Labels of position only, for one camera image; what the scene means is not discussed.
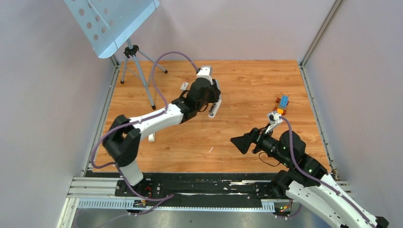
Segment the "small white staple box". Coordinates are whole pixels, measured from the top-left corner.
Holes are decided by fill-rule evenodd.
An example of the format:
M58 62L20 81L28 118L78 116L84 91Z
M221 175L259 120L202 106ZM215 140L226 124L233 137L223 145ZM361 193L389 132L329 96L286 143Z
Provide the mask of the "small white staple box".
M187 89L188 85L189 85L189 83L183 82L182 85L181 85L181 87L180 87L180 90L181 90L181 91L185 91L185 90Z

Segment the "white stapler tray piece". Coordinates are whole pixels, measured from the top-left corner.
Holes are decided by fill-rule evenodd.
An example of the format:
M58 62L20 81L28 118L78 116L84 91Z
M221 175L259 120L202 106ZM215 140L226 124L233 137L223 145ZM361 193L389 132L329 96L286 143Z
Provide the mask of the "white stapler tray piece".
M148 135L148 142L150 143L155 142L155 139L156 139L156 133Z

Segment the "light blue white stapler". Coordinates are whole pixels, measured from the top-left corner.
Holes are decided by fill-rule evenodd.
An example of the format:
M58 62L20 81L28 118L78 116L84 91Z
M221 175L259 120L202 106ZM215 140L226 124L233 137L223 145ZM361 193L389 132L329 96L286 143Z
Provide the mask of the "light blue white stapler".
M216 116L221 103L222 103L222 100L219 99L217 102L215 102L211 105L211 108L209 109L209 113L208 113L209 118L214 118Z

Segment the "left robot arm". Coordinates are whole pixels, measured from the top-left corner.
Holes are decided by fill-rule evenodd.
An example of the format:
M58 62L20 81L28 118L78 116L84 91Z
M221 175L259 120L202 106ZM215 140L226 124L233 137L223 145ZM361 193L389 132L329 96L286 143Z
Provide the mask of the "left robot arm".
M139 117L115 118L102 146L114 159L122 176L128 182L127 190L134 196L145 192L144 176L137 164L140 142L159 130L182 124L211 105L209 116L213 118L221 104L221 91L216 79L197 78L190 90L182 94L167 107Z

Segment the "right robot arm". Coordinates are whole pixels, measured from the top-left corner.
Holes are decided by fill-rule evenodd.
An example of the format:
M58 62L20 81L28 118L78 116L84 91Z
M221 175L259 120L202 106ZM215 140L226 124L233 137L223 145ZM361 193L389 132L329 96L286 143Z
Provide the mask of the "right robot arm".
M316 214L332 228L386 228L389 221L374 216L359 206L327 173L326 168L305 153L306 143L293 131L285 131L277 140L265 129L253 128L243 136L230 139L246 154L252 144L253 153L264 152L287 167L279 171L269 184L277 198L288 197Z

